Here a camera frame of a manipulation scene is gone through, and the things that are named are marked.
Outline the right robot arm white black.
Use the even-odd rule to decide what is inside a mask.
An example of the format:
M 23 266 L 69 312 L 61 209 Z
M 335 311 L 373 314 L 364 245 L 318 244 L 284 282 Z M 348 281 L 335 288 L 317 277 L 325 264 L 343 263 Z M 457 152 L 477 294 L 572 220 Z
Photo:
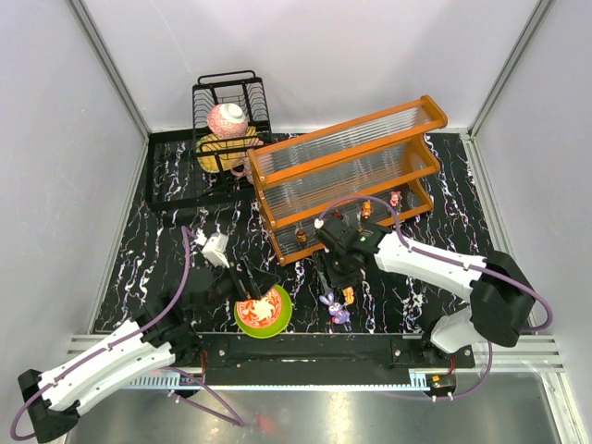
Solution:
M 455 253 L 428 246 L 394 228 L 367 224 L 353 228 L 335 216 L 314 222 L 314 234 L 333 255 L 342 275 L 374 266 L 446 290 L 466 303 L 428 329 L 428 341 L 452 354 L 476 342 L 516 345 L 536 298 L 521 268 L 504 252 L 490 256 Z

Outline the purple bunny toy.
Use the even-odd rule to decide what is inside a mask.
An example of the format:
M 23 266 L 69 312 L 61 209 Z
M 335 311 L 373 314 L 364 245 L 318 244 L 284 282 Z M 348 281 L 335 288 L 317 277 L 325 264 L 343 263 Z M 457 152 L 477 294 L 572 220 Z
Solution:
M 343 326 L 351 321 L 351 314 L 346 305 L 338 301 L 333 291 L 321 295 L 319 301 L 327 307 L 333 324 Z

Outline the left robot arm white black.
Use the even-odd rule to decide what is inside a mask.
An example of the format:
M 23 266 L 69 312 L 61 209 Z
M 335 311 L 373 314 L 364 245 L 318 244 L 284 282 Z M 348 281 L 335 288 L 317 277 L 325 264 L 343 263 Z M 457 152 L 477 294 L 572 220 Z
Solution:
M 215 274 L 186 269 L 176 292 L 147 302 L 107 338 L 58 367 L 27 370 L 18 377 L 20 414 L 31 420 L 31 437 L 48 443 L 70 431 L 80 417 L 111 393 L 153 369 L 186 366 L 203 359 L 192 330 L 195 313 L 216 302 L 259 299 L 279 281 L 247 259 Z

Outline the small orange figure toy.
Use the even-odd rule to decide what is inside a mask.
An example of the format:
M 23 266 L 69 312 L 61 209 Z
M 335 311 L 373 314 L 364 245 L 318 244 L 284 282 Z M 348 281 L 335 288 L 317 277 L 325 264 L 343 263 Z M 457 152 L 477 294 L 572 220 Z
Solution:
M 345 301 L 346 305 L 354 304 L 355 295 L 354 295 L 353 287 L 348 287 L 346 289 L 343 289 L 342 294 L 343 294 L 344 301 Z

